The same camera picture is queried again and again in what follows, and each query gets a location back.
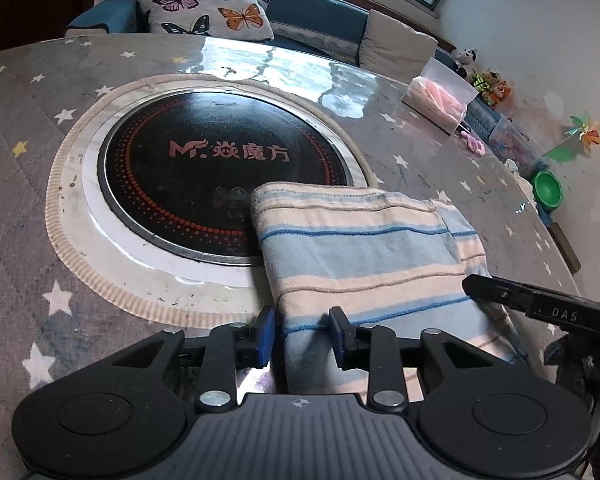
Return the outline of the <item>striped blue pink shirt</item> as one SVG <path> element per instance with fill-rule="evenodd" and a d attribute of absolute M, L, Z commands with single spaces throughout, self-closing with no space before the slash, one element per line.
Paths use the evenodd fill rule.
<path fill-rule="evenodd" d="M 356 326 L 416 338 L 440 328 L 512 364 L 526 364 L 508 313 L 464 292 L 486 275 L 486 250 L 453 205 L 379 188 L 274 182 L 251 194 L 251 219 L 283 315 L 290 392 L 366 393 L 366 373 L 340 370 L 327 333 L 340 307 Z"/>

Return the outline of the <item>green plastic bowl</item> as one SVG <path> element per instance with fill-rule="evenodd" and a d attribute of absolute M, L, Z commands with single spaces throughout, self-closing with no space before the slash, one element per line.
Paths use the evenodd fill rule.
<path fill-rule="evenodd" d="M 552 172 L 538 171 L 532 179 L 532 188 L 536 201 L 546 211 L 554 211 L 562 204 L 562 184 Z"/>

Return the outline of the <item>colourful pinwheel toy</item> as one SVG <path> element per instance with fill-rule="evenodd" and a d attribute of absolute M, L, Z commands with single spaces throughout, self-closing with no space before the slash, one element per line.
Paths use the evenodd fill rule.
<path fill-rule="evenodd" d="M 589 112 L 570 117 L 571 126 L 564 130 L 562 140 L 549 150 L 545 157 L 564 164 L 578 156 L 590 156 L 594 146 L 600 145 L 600 123 Z"/>

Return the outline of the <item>round black induction cooktop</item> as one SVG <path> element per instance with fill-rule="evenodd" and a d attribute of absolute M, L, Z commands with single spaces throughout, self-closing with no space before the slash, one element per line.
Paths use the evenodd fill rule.
<path fill-rule="evenodd" d="M 210 328 L 271 299 L 250 196 L 273 182 L 372 188 L 353 140 L 311 102 L 252 80 L 150 76 L 71 128 L 48 177 L 62 263 L 120 310 Z"/>

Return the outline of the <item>orange plush toys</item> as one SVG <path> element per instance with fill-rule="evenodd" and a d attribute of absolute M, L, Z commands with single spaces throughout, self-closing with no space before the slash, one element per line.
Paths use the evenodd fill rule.
<path fill-rule="evenodd" d="M 478 97 L 488 107 L 498 107 L 512 93 L 512 87 L 499 72 L 488 70 L 475 73 L 471 78 L 472 86 L 478 91 Z"/>

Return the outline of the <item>grey star table cover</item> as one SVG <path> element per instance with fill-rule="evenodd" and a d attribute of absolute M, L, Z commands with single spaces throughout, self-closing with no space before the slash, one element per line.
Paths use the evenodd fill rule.
<path fill-rule="evenodd" d="M 98 35 L 0 52 L 0 479 L 26 476 L 10 435 L 33 387 L 145 338 L 158 325 L 91 291 L 48 240 L 45 194 L 62 140 L 101 97 L 137 79 L 203 73 L 301 96 L 339 122 L 379 184 L 450 200 L 477 229 L 489 268 L 564 292 L 577 287 L 538 216 L 502 164 L 474 157 L 402 103 L 399 86 L 365 70 L 239 41 Z"/>

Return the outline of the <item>panda plush toy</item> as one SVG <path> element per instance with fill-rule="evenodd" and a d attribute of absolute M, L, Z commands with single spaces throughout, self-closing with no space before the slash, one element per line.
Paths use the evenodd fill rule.
<path fill-rule="evenodd" d="M 471 80 L 476 73 L 477 51 L 464 49 L 453 53 L 453 70 L 465 80 Z"/>

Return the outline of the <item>beige cushion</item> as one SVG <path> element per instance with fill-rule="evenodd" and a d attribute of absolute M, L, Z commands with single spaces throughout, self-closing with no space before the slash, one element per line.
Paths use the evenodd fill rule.
<path fill-rule="evenodd" d="M 375 10 L 368 14 L 358 66 L 409 84 L 436 53 L 437 39 Z"/>

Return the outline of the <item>blue sofa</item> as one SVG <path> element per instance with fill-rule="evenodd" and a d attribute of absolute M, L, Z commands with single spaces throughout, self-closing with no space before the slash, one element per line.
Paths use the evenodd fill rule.
<path fill-rule="evenodd" d="M 263 0 L 274 32 L 273 44 L 358 65 L 360 44 L 370 11 L 347 0 Z M 75 18 L 65 36 L 149 32 L 148 11 L 137 0 L 102 0 Z M 438 40 L 434 57 L 449 68 L 451 46 Z M 486 140 L 502 118 L 478 96 L 468 105 L 465 122 Z"/>

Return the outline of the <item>butterfly print cushion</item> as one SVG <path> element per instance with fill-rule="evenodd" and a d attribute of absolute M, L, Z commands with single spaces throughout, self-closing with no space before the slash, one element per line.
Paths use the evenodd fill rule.
<path fill-rule="evenodd" d="M 154 34 L 263 42 L 274 32 L 260 0 L 137 0 Z"/>

